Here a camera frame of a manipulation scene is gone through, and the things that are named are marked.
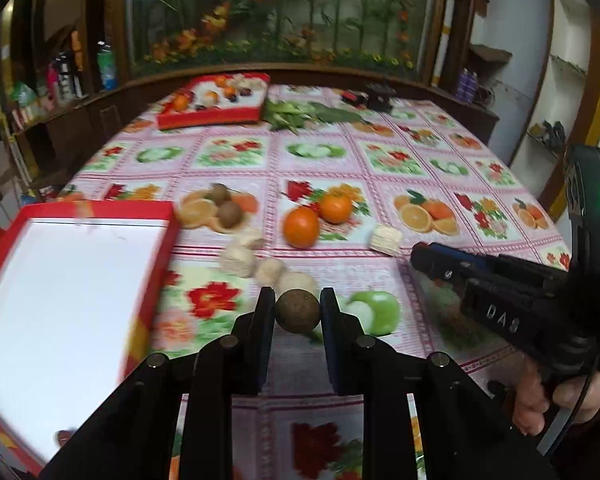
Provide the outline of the right hand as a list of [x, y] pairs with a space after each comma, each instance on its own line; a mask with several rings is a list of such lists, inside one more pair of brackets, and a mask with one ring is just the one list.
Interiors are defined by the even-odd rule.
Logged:
[[[584, 378], [574, 378], [557, 386], [548, 396], [542, 384], [539, 367], [529, 358], [524, 359], [524, 371], [516, 387], [513, 412], [514, 425], [525, 435], [535, 437], [545, 425], [544, 414], [552, 404], [574, 411], [584, 385]], [[588, 422], [600, 410], [600, 372], [596, 372], [588, 392], [574, 415], [577, 424]]]

